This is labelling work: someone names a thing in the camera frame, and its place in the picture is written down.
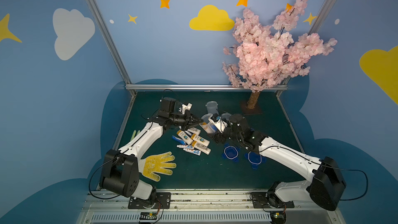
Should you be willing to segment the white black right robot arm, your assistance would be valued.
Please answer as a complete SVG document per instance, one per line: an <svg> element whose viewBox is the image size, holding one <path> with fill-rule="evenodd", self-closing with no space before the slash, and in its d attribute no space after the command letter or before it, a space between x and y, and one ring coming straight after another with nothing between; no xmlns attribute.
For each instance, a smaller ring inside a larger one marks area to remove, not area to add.
<svg viewBox="0 0 398 224"><path fill-rule="evenodd" d="M217 129L216 138L235 140L249 152L270 158L301 175L295 182L276 181L266 193L266 204L282 208L294 201L314 202L321 208L334 211L346 188L346 182L335 160L320 159L291 149L272 137L251 128L247 119L234 114L228 119L218 114L209 117Z"/></svg>

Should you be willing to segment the small white toothpaste tube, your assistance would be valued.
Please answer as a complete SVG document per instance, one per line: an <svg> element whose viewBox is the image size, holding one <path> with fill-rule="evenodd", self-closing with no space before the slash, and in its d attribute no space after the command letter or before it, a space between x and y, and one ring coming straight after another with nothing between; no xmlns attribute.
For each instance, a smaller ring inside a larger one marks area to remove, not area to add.
<svg viewBox="0 0 398 224"><path fill-rule="evenodd" d="M201 155L201 151L200 150L196 150L196 149L191 149L191 148L184 148L183 149L185 152L191 153L191 154L195 154L200 156Z"/></svg>

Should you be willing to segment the blue container lid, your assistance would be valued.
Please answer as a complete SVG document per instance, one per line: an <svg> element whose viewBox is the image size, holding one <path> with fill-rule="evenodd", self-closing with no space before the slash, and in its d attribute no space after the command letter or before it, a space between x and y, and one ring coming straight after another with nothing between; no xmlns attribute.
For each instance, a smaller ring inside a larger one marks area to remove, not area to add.
<svg viewBox="0 0 398 224"><path fill-rule="evenodd" d="M257 170L261 164L266 163L266 158L255 152L246 153L245 158L249 161L253 170Z"/></svg>
<svg viewBox="0 0 398 224"><path fill-rule="evenodd" d="M225 144L223 153L221 154L222 158L231 160L235 163L239 162L239 151L240 149L236 146Z"/></svg>

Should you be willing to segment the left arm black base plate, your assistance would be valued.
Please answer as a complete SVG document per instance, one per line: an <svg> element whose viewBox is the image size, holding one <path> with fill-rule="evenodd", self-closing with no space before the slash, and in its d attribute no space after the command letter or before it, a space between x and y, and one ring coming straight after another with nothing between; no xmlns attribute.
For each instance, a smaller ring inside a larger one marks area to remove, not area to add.
<svg viewBox="0 0 398 224"><path fill-rule="evenodd" d="M170 192L158 192L152 204L149 200L142 200L139 198L130 197L127 208L128 209L169 209L171 204Z"/></svg>

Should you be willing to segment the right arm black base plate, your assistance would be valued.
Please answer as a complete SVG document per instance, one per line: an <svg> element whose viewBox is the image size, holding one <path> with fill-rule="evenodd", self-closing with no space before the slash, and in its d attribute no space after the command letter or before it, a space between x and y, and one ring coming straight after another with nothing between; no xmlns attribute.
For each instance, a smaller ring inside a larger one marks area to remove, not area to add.
<svg viewBox="0 0 398 224"><path fill-rule="evenodd" d="M250 200L254 208L294 208L292 201L283 202L273 192L266 191L251 192Z"/></svg>

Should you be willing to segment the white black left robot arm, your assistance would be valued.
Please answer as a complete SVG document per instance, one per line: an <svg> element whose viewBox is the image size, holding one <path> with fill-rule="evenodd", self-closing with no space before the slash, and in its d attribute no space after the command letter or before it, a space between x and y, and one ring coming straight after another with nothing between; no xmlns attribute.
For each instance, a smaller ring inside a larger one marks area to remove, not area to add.
<svg viewBox="0 0 398 224"><path fill-rule="evenodd" d="M142 181L140 176L159 181L160 175L171 175L176 168L171 152L143 157L152 144L170 127L193 128L202 119L186 111L184 114L156 114L148 119L140 134L123 147L109 150L99 167L99 186L116 195L133 198L143 208L153 208L158 202L156 187Z"/></svg>

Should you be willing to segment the blue travel toothbrush case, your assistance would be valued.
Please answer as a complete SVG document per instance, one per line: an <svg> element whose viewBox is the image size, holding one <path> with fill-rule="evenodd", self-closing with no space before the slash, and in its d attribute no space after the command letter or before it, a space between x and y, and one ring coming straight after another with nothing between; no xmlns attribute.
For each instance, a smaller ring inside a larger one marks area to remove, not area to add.
<svg viewBox="0 0 398 224"><path fill-rule="evenodd" d="M176 136L172 136L172 139L173 139L174 141L178 142L178 144L180 144L180 145L186 145L185 141L182 140L181 138L178 138L178 137L176 137Z"/></svg>

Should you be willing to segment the white orange-cap lotion bottle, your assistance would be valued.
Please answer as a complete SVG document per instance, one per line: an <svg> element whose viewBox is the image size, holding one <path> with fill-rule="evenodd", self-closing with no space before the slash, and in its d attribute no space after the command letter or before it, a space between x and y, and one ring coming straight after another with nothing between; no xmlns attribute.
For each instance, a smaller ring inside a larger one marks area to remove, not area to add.
<svg viewBox="0 0 398 224"><path fill-rule="evenodd" d="M187 131L190 132L191 134L197 134L197 135L200 135L201 133L201 130L197 128L189 128Z"/></svg>

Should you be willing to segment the clear blue-lid container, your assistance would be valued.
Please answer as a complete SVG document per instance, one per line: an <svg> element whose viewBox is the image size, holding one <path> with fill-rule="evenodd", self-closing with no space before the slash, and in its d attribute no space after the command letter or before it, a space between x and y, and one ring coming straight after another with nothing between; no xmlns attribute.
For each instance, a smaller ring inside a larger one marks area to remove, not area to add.
<svg viewBox="0 0 398 224"><path fill-rule="evenodd" d="M207 133L207 134L214 134L217 133L219 130L217 127L210 122L210 117L212 117L213 114L208 113L202 117L202 123L200 124L200 127Z"/></svg>
<svg viewBox="0 0 398 224"><path fill-rule="evenodd" d="M222 118L223 121L228 122L231 116L232 115L230 113L223 113L221 115L221 118Z"/></svg>
<svg viewBox="0 0 398 224"><path fill-rule="evenodd" d="M209 101L205 106L209 114L219 114L218 103L216 101Z"/></svg>

